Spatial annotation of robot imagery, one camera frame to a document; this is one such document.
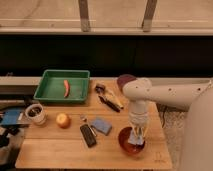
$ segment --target bowl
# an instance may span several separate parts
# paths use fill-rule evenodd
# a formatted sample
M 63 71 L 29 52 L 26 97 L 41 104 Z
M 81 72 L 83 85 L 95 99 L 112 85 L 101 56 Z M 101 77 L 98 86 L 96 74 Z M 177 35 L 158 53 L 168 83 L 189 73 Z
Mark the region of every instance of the bowl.
M 118 135 L 118 141 L 120 147 L 123 149 L 125 153 L 127 153 L 128 155 L 136 155 L 143 150 L 145 146 L 145 141 L 142 145 L 133 145 L 128 143 L 131 130 L 132 127 L 123 128 Z

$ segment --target blue sponge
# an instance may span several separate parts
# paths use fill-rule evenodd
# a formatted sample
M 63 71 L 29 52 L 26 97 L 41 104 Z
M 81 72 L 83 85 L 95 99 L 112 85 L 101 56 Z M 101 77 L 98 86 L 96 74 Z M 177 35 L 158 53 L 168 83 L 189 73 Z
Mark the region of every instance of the blue sponge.
M 95 120 L 93 120 L 90 124 L 97 131 L 100 131 L 105 135 L 108 135 L 110 130 L 112 129 L 112 125 L 109 122 L 99 117 L 95 118 Z
M 133 144 L 133 145 L 143 145 L 143 143 L 144 143 L 143 136 L 141 135 L 139 137 L 136 137 L 133 130 L 131 130 L 131 133 L 130 133 L 130 136 L 128 139 L 128 143 Z

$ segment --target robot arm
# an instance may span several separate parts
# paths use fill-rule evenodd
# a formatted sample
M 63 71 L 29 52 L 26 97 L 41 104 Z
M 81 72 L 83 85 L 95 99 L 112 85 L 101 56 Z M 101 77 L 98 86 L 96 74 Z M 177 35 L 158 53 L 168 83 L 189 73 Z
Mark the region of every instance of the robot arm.
M 130 119 L 133 116 L 136 127 L 137 116 L 147 116 L 147 100 L 189 109 L 178 171 L 213 170 L 213 88 L 210 80 L 200 84 L 152 86 L 148 79 L 122 75 L 117 83 L 130 100 L 129 115 Z
M 147 78 L 127 82 L 123 94 L 130 101 L 150 100 L 178 109 L 188 110 L 192 102 L 211 86 L 211 80 L 197 84 L 152 86 Z

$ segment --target utensil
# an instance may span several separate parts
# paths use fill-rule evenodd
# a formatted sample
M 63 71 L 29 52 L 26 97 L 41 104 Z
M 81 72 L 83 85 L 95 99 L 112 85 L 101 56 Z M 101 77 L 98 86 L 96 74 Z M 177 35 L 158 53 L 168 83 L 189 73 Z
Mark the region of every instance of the utensil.
M 86 116 L 85 116 L 84 114 L 81 114 L 81 115 L 80 115 L 80 119 L 81 119 L 83 122 L 85 122 L 85 123 L 89 126 L 90 130 L 92 131 L 92 134 L 93 134 L 95 137 L 97 137 L 97 134 L 95 133 L 94 129 L 88 124 Z

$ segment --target white surface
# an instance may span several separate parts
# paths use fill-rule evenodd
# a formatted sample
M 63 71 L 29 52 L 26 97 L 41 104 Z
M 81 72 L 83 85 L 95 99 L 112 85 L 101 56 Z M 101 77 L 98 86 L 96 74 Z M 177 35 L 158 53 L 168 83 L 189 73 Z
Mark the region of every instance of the white surface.
M 213 35 L 213 1 L 158 0 L 150 33 L 141 29 L 146 0 L 89 0 L 84 34 Z M 78 0 L 0 0 L 0 32 L 82 34 Z

